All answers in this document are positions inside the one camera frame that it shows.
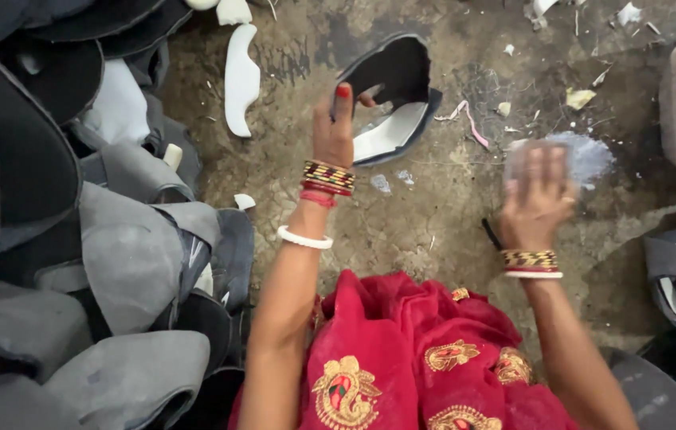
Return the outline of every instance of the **woman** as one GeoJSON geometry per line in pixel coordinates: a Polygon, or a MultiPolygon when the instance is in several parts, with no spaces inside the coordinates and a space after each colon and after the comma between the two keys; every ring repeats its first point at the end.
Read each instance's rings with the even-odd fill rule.
{"type": "Polygon", "coordinates": [[[315,163],[307,163],[301,200],[279,230],[284,240],[261,289],[229,428],[637,429],[554,279],[560,273],[548,250],[573,205],[561,148],[528,152],[524,177],[507,184],[501,221],[505,246],[518,250],[505,253],[507,273],[520,278],[534,309],[550,389],[532,384],[507,316],[465,289],[345,271],[314,323],[319,253],[332,244],[323,237],[327,214],[336,194],[352,191],[352,107],[343,83],[334,122],[327,99],[314,109],[315,163]],[[316,333],[305,349],[310,326],[316,333]]]}

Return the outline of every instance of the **dirty floor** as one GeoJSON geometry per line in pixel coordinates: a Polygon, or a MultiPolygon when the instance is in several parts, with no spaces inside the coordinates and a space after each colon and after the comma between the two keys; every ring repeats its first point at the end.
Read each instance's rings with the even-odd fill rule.
{"type": "Polygon", "coordinates": [[[279,0],[278,21],[257,1],[266,8],[252,7],[258,33],[250,55],[261,67],[261,95],[247,112],[252,139],[232,135],[223,119],[233,29],[218,27],[213,11],[196,14],[172,37],[163,89],[167,114],[188,124],[198,142],[204,200],[229,207],[234,194],[247,193],[257,201],[253,288],[274,257],[276,228],[296,205],[310,156],[311,104],[359,54],[389,34],[413,31],[429,44],[431,86],[444,94],[438,114],[468,100],[492,148],[470,139],[461,115],[432,123],[406,156],[359,169],[355,196],[331,214],[335,245],[323,254],[319,289],[330,291],[343,269],[360,276],[405,270],[418,281],[471,288],[513,319],[523,349],[538,360],[531,309],[516,282],[501,276],[481,221],[496,225],[507,145],[571,130],[605,142],[615,158],[594,189],[582,190],[576,219],[560,232],[556,250],[572,304],[600,345],[635,350],[667,326],[645,283],[639,237],[676,213],[676,168],[661,154],[658,125],[660,75],[676,45],[676,1],[635,2],[643,20],[626,28],[609,25],[626,0],[559,4],[537,32],[522,0],[505,0],[505,8],[499,0],[279,0]],[[515,46],[512,57],[503,52],[507,44],[515,46]],[[610,66],[588,106],[575,112],[563,105],[567,87],[589,88],[610,66]],[[494,109],[505,101],[512,111],[502,118],[494,109]],[[411,181],[398,178],[401,171],[411,181]],[[390,192],[370,184],[379,174],[390,192]]]}

